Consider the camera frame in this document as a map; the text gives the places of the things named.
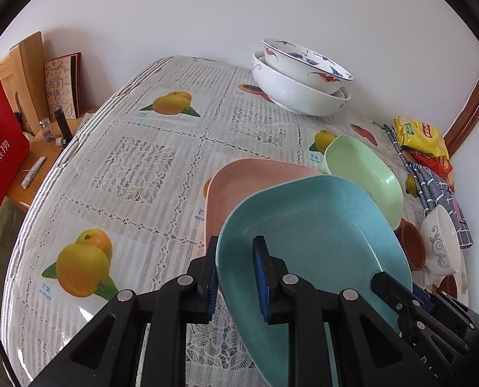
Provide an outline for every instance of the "white ceramic bowl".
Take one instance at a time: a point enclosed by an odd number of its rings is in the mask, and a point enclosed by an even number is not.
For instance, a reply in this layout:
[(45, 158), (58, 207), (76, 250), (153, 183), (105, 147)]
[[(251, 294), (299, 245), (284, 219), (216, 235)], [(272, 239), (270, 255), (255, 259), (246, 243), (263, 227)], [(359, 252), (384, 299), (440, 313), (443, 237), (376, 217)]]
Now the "white ceramic bowl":
[(345, 87), (330, 95), (278, 73), (266, 65), (262, 51), (252, 55), (252, 75), (259, 88), (276, 105), (298, 115), (332, 115), (350, 100)]
[(343, 67), (311, 49), (268, 37), (262, 42), (266, 64), (316, 90), (333, 94), (352, 80)]
[(442, 205), (424, 218), (421, 236), (426, 247), (426, 266), (431, 273), (447, 276), (460, 271), (460, 243), (449, 213)]

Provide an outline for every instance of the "metal screw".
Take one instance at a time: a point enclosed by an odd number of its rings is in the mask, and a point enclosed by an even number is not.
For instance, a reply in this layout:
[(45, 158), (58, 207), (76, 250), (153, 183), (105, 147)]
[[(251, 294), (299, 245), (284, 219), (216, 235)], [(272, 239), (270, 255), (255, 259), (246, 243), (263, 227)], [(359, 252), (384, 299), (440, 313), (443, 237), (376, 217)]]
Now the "metal screw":
[(191, 275), (180, 275), (177, 278), (179, 285), (189, 285), (193, 282), (193, 277)]
[(133, 296), (132, 291), (129, 289), (122, 289), (120, 292), (118, 292), (118, 300), (119, 301), (129, 301)]
[(357, 299), (357, 292), (353, 289), (346, 289), (345, 291), (343, 291), (343, 297), (346, 300), (354, 301), (355, 299)]
[(287, 273), (285, 276), (282, 277), (282, 281), (287, 285), (295, 285), (297, 282), (299, 282), (299, 278), (297, 275)]

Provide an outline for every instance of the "glass jar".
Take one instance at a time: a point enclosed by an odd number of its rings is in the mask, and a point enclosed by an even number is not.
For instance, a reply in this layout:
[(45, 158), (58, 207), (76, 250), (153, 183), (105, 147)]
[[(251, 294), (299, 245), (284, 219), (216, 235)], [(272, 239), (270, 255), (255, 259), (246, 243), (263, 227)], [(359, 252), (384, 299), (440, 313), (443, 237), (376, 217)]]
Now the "glass jar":
[(55, 134), (53, 133), (53, 127), (51, 125), (50, 118), (45, 117), (44, 119), (40, 120), (39, 125), (43, 129), (43, 136), (46, 142), (48, 144), (55, 142)]

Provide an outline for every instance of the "book cover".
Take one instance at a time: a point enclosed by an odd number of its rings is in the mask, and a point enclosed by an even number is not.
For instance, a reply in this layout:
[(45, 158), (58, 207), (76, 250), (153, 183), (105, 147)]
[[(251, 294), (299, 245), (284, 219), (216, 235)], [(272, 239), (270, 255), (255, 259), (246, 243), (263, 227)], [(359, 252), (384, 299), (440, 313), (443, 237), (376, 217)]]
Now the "book cover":
[(44, 65), (46, 98), (51, 116), (53, 109), (59, 105), (67, 119), (76, 119), (79, 114), (79, 58), (79, 54), (62, 56)]

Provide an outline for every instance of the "terracotta pot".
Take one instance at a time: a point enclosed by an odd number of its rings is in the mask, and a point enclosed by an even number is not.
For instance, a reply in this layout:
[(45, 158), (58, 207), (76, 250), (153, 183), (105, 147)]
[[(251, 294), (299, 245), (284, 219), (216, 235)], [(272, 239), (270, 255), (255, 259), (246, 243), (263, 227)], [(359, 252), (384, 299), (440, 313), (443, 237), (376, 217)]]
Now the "terracotta pot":
[(446, 276), (442, 279), (437, 292), (448, 293), (451, 297), (458, 299), (458, 287), (456, 286), (456, 279), (454, 275)]
[(421, 233), (411, 222), (401, 219), (400, 225), (394, 231), (395, 237), (403, 248), (411, 270), (422, 270), (426, 262), (426, 250)]

